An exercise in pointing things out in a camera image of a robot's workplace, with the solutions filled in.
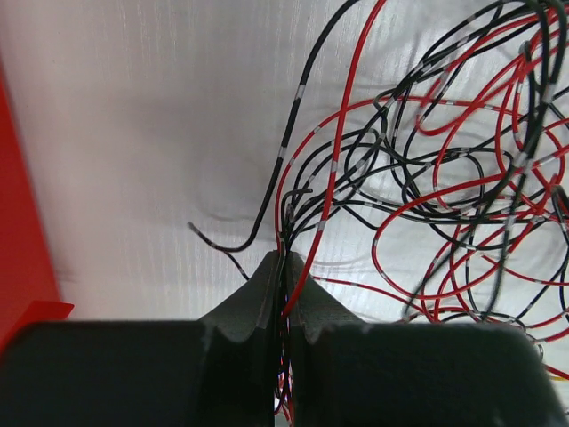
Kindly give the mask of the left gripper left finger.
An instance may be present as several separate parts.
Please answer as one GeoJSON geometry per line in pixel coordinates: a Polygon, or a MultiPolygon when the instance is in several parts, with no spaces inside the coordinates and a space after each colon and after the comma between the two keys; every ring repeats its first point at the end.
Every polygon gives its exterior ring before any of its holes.
{"type": "Polygon", "coordinates": [[[270,426],[277,252],[194,320],[51,321],[1,355],[4,426],[270,426]]]}

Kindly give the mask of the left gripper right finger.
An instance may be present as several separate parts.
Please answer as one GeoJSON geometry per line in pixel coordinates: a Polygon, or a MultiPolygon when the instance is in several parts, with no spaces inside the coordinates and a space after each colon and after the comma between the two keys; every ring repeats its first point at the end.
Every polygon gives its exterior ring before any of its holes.
{"type": "Polygon", "coordinates": [[[307,278],[290,315],[298,426],[565,426],[511,327],[367,323],[307,278]]]}

